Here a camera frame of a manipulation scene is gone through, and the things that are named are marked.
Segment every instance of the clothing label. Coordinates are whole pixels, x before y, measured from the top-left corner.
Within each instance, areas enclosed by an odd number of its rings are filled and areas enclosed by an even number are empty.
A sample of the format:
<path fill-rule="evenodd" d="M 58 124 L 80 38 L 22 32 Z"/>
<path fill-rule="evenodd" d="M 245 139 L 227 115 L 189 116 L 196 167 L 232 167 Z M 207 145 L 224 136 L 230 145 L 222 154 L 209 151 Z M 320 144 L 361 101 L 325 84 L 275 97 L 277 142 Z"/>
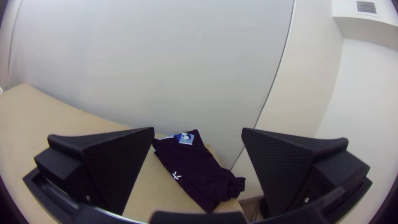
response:
<path fill-rule="evenodd" d="M 193 134 L 181 133 L 181 134 L 176 134 L 175 137 L 177 138 L 178 142 L 181 144 L 192 145 L 195 136 Z"/>

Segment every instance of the table surface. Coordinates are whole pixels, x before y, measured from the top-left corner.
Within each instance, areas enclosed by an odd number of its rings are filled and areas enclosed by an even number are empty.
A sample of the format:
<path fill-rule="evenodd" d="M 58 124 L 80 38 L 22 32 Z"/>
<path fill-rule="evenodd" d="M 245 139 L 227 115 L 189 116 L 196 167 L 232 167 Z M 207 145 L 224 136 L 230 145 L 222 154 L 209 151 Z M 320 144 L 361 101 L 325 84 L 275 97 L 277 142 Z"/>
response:
<path fill-rule="evenodd" d="M 28 84 L 21 84 L 0 95 L 0 175 L 27 221 L 32 224 L 56 222 L 22 181 L 36 167 L 33 157 L 48 148 L 49 134 L 78 136 L 129 128 L 69 106 Z M 204 213 L 174 181 L 151 148 L 123 216 L 148 222 L 156 210 Z M 242 211 L 234 199 L 221 203 L 215 210 L 231 211 Z"/>

